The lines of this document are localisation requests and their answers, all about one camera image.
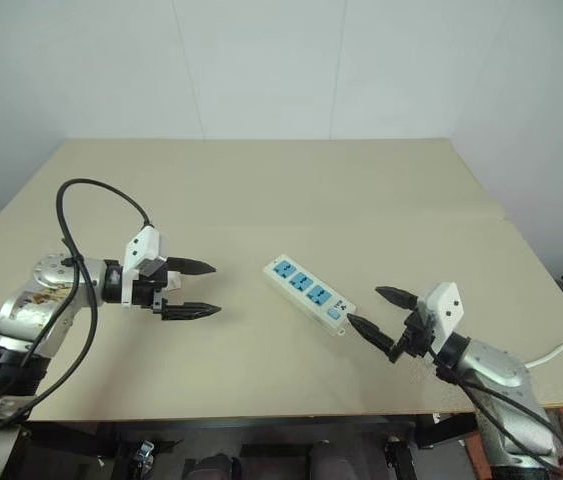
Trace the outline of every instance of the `beige tabletop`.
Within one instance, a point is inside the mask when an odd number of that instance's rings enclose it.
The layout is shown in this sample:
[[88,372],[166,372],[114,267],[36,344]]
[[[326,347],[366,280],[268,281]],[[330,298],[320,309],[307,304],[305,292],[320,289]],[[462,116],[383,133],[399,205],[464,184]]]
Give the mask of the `beige tabletop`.
[[[563,341],[563,295],[446,140],[71,140],[0,213],[0,305],[46,254],[65,251],[54,198],[72,177],[119,187],[151,215],[170,255],[204,260],[172,302],[219,305],[194,322],[106,305],[91,353],[36,420],[351,415],[470,409],[421,359],[396,365],[352,329],[330,337],[272,290],[286,253],[398,337],[405,312],[374,292],[458,283],[459,333],[530,360]],[[136,212],[89,186],[66,212],[84,255],[123,260]],[[81,312],[41,388],[81,348]],[[532,370],[563,404],[563,354]]]

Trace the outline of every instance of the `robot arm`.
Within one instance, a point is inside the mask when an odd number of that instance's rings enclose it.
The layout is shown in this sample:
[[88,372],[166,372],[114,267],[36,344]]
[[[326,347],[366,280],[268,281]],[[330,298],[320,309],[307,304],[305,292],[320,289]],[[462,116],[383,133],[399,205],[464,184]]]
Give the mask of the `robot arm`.
[[[122,303],[150,308],[163,320],[192,320],[221,310],[205,303],[168,305],[164,293],[181,287],[182,275],[200,275],[215,269],[203,262],[166,257],[165,241],[152,226],[144,227],[126,249],[126,266],[115,260],[85,259],[97,305]],[[71,302],[62,307],[76,278],[71,258],[64,254],[43,258],[32,280],[10,297],[0,310],[0,419],[12,415],[34,398],[52,357],[57,353],[76,313],[88,307],[84,279]],[[53,316],[54,325],[37,337]]]
[[548,479],[550,473],[556,473],[559,462],[554,432],[546,428],[550,426],[548,417],[532,393],[523,364],[507,352],[454,333],[463,317],[456,284],[440,283],[422,297],[392,287],[377,287],[376,291],[389,302],[411,310],[399,341],[395,344],[362,317],[348,315],[350,322],[392,363],[404,352],[423,357],[437,366],[439,378],[465,391],[476,407],[493,477]]

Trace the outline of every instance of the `power strip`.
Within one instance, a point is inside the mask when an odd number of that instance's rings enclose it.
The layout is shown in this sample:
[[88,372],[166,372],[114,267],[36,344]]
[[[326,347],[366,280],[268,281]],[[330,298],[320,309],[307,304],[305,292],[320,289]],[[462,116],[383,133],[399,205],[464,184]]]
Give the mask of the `power strip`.
[[287,255],[280,255],[263,269],[266,280],[330,335],[344,335],[348,313],[356,305]]

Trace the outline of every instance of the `white wall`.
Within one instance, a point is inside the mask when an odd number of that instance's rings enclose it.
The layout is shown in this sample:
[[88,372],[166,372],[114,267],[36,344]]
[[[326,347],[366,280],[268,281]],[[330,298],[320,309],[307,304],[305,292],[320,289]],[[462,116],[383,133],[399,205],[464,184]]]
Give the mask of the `white wall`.
[[[563,197],[563,162],[506,109],[554,113],[547,136],[563,136],[563,2],[523,3],[0,1],[0,209],[66,137],[452,136],[558,270],[563,248],[540,233],[563,208],[526,196]],[[543,93],[524,106],[528,75]],[[524,190],[542,165],[544,185]]]
[[516,2],[452,135],[474,174],[563,273],[563,1]]

